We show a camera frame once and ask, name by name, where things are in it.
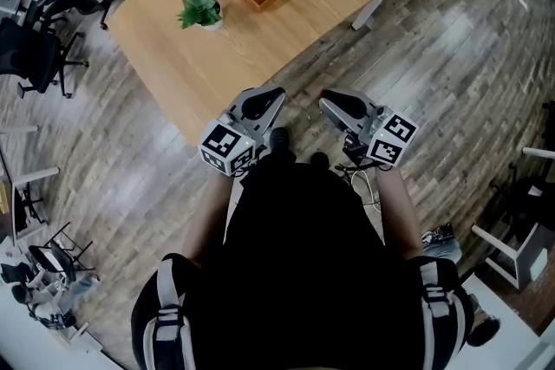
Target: wooden floor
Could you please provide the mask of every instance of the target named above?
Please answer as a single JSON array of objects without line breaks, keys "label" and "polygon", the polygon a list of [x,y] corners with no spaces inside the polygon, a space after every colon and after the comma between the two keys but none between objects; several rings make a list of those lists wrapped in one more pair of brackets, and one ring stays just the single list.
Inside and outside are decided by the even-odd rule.
[{"label": "wooden floor", "polygon": [[[402,172],[422,230],[454,225],[463,270],[482,248],[469,227],[494,222],[484,220],[490,180],[505,180],[511,161],[523,172],[541,169],[519,149],[541,146],[541,104],[555,95],[555,0],[525,1],[529,10],[518,0],[386,0],[368,26],[342,24],[274,80],[289,95],[279,123],[291,129],[301,160],[317,149],[345,161],[343,138],[318,112],[321,87],[362,90],[419,123]],[[70,76],[75,98],[51,88],[18,100],[17,79],[0,76],[0,125],[41,126],[3,141],[9,161],[16,172],[61,168],[41,183],[49,230],[72,221],[78,240],[93,240],[85,261],[102,279],[78,319],[90,322],[115,359],[136,368],[134,300],[159,260],[180,249],[207,167],[98,17],[85,17],[78,28],[87,37],[75,58],[86,56],[91,65]],[[379,228],[379,214],[367,208]]]}]

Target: white table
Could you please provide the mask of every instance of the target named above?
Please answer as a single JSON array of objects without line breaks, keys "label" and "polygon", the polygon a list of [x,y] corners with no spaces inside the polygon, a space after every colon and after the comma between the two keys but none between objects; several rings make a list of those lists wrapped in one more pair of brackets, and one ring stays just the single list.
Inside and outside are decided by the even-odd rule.
[{"label": "white table", "polygon": [[[25,126],[25,127],[0,127],[0,134],[21,134],[21,133],[36,133],[38,131],[38,126]],[[20,231],[17,233],[16,231],[16,212],[14,211],[15,208],[15,196],[16,196],[16,188],[22,185],[26,185],[29,182],[33,182],[35,180],[48,178],[50,176],[54,176],[60,172],[60,169],[55,166],[52,168],[47,168],[45,170],[41,170],[38,172],[30,172],[27,174],[22,174],[20,176],[14,176],[10,172],[10,168],[6,162],[6,156],[3,153],[2,144],[0,144],[0,161],[2,164],[2,168],[4,169],[4,178],[3,182],[9,187],[10,195],[8,196],[8,200],[10,201],[10,215],[11,215],[11,233],[10,237],[14,245],[18,241],[29,237],[33,234],[36,234],[38,231],[42,230],[46,224],[30,224],[25,230]]]}]

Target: cable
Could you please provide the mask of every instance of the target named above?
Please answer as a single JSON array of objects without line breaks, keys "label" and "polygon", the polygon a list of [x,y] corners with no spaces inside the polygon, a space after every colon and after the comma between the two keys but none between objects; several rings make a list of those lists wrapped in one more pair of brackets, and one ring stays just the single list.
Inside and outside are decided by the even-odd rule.
[{"label": "cable", "polygon": [[372,191],[372,187],[370,186],[368,174],[366,174],[364,170],[357,170],[353,173],[353,175],[350,178],[350,186],[351,187],[353,186],[353,179],[356,177],[358,172],[362,172],[362,174],[364,175],[364,178],[366,179],[366,185],[368,186],[368,189],[370,190],[370,196],[372,197],[372,202],[368,202],[367,204],[362,204],[362,205],[372,205],[374,207],[374,210],[376,210],[378,213],[381,213],[382,211],[375,206],[376,204],[379,204],[379,202],[376,202],[374,199],[374,192]]}]

